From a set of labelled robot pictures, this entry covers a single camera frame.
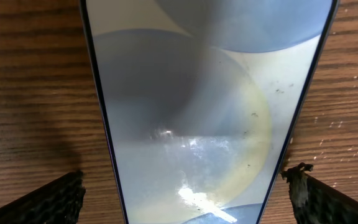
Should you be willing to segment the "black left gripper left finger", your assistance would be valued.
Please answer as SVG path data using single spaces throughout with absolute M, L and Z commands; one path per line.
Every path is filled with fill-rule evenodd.
M 0 224 L 76 224 L 86 189 L 83 172 L 69 172 L 0 208 Z

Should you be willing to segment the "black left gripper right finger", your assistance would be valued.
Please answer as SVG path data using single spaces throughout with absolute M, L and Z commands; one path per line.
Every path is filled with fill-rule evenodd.
M 358 224 L 358 202 L 310 176 L 312 164 L 281 171 L 297 224 Z

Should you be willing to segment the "Samsung Galaxy smartphone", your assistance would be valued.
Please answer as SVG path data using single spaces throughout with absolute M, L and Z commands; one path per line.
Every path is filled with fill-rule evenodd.
M 338 6 L 80 2 L 126 223 L 261 221 Z

